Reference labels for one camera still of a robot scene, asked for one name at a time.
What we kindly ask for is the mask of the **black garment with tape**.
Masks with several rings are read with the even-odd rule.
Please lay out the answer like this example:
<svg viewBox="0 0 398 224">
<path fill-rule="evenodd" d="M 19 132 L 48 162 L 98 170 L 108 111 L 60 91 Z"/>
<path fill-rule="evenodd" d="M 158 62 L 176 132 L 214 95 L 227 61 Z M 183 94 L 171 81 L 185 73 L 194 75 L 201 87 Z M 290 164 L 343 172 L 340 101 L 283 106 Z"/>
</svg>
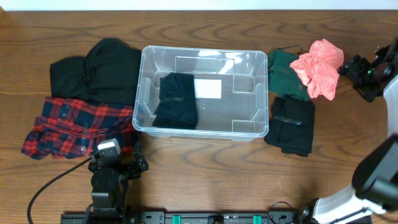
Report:
<svg viewBox="0 0 398 224">
<path fill-rule="evenodd" d="M 290 96 L 277 97 L 264 141 L 285 154 L 307 157 L 312 152 L 315 105 Z"/>
</svg>

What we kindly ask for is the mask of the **dark green garment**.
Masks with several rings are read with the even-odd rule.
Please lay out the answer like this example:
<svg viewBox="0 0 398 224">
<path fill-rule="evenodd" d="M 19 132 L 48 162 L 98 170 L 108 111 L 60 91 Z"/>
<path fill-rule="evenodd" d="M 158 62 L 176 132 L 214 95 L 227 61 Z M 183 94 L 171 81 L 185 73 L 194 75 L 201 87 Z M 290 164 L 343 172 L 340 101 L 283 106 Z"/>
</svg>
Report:
<svg viewBox="0 0 398 224">
<path fill-rule="evenodd" d="M 281 98 L 310 99 L 307 87 L 302 83 L 290 64 L 299 58 L 301 46 L 292 45 L 275 49 L 268 55 L 268 87 Z"/>
</svg>

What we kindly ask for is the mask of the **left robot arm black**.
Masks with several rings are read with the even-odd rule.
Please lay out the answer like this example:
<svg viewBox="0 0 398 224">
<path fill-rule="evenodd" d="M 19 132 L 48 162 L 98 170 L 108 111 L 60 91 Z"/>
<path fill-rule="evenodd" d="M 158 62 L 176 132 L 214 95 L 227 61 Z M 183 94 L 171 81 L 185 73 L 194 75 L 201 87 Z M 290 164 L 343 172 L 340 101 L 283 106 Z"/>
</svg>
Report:
<svg viewBox="0 0 398 224">
<path fill-rule="evenodd" d="M 129 181 L 140 178 L 141 173 L 149 169 L 139 141 L 133 147 L 133 160 L 121 162 L 120 154 L 121 148 L 115 138 L 101 142 L 98 149 L 91 153 L 88 168 L 93 173 L 92 217 L 97 220 L 125 219 Z"/>
</svg>

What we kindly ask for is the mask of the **coral pink garment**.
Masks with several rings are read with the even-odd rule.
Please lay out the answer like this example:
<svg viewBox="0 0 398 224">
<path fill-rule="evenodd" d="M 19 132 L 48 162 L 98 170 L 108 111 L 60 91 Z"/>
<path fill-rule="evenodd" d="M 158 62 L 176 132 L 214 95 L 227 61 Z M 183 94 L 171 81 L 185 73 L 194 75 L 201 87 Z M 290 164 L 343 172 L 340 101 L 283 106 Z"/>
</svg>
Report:
<svg viewBox="0 0 398 224">
<path fill-rule="evenodd" d="M 316 40 L 308 53 L 290 63 L 310 98 L 323 95 L 333 100 L 340 77 L 337 70 L 344 62 L 344 52 L 326 39 Z"/>
</svg>

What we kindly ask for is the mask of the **dark navy garment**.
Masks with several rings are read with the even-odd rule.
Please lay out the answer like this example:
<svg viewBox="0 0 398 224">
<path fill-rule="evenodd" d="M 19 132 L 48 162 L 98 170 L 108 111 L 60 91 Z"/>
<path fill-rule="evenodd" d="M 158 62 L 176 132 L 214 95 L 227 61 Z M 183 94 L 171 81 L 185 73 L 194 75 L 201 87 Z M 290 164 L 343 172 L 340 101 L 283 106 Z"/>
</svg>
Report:
<svg viewBox="0 0 398 224">
<path fill-rule="evenodd" d="M 172 129 L 196 128 L 198 111 L 192 74 L 172 72 L 161 78 L 159 100 L 153 126 Z"/>
</svg>

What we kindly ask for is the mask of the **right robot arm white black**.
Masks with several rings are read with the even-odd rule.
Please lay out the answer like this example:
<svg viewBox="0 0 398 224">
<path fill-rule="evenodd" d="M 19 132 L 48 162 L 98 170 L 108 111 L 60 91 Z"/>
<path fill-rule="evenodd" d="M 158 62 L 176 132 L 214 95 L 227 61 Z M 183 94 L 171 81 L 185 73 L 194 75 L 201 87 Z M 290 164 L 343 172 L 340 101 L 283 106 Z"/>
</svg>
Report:
<svg viewBox="0 0 398 224">
<path fill-rule="evenodd" d="M 305 206 L 295 223 L 370 223 L 372 214 L 397 210 L 397 41 L 378 48 L 375 55 L 373 62 L 355 55 L 338 73 L 366 101 L 385 99 L 387 139 L 359 163 L 349 186 Z"/>
</svg>

